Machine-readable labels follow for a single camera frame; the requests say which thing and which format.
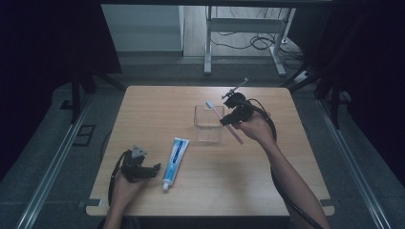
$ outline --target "metal rail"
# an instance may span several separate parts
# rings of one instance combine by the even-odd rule
[[[369,209],[370,215],[372,216],[375,225],[379,229],[391,229],[391,225],[385,216],[384,210],[381,207],[373,189],[370,187],[367,180],[364,178],[363,173],[361,172],[360,167],[358,166],[356,159],[354,158],[351,149],[346,143],[345,138],[343,137],[340,130],[336,129],[333,123],[330,120],[329,109],[325,104],[325,101],[318,100],[318,105],[323,112],[323,117],[325,122],[330,129],[330,132],[339,148],[345,163],[352,175],[352,178],[357,185],[357,189],[360,192],[361,197],[366,203],[367,208]]]
[[[18,224],[15,228],[20,229],[33,227],[33,224],[35,223],[35,220],[38,217],[38,214],[41,211],[46,198],[48,197],[48,193],[53,187],[53,183],[60,171],[60,168],[65,161],[66,155],[71,149],[80,125],[87,114],[92,98],[92,95],[87,95],[87,97],[85,98],[82,112],[80,113],[77,121],[71,124],[67,134],[65,135],[62,143],[59,146],[59,149],[56,152],[56,155],[53,158],[53,161],[50,164],[50,167],[36,187],[26,209],[24,210],[24,213],[22,214],[20,220],[18,220]]]

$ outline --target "table leg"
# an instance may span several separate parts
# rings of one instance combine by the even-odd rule
[[[274,64],[276,65],[276,68],[277,68],[277,72],[280,76],[286,76],[286,70],[283,67],[283,63],[281,62],[278,53],[280,50],[280,45],[284,38],[284,33],[286,32],[286,29],[287,29],[288,20],[289,20],[290,15],[291,15],[291,9],[288,9],[286,15],[284,15],[284,17],[283,17],[283,23],[282,23],[280,31],[277,34],[276,43],[274,44],[274,47],[270,47],[271,57],[273,58]]]

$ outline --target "toothbrush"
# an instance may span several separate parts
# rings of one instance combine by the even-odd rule
[[[220,113],[215,109],[215,106],[214,106],[214,104],[212,104],[211,101],[206,100],[205,105],[206,105],[208,108],[214,110],[215,114],[217,114],[217,116],[218,116],[219,119],[223,119],[223,117],[222,117],[222,116],[220,115]],[[229,132],[230,132],[233,136],[235,136],[235,138],[238,140],[238,142],[239,142],[241,145],[244,144],[244,142],[241,140],[241,138],[238,136],[238,134],[236,134],[236,132],[235,132],[229,125],[226,125],[225,127],[229,130]]]

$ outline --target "hand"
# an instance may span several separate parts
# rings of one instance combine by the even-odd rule
[[[245,135],[253,140],[263,143],[265,141],[273,141],[273,134],[265,119],[258,112],[253,112],[253,115],[246,122],[232,124],[236,130],[242,130]]]
[[[121,171],[118,170],[116,174],[111,206],[124,210],[135,198],[145,182],[145,179],[140,179],[136,183],[131,183],[125,178]]]

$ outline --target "blue toothpaste tube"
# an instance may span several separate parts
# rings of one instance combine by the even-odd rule
[[[176,173],[179,170],[182,156],[185,149],[187,149],[190,140],[175,137],[173,141],[172,155],[170,156],[169,163],[167,163],[166,173],[163,178],[163,191],[167,192],[169,186],[175,181]]]

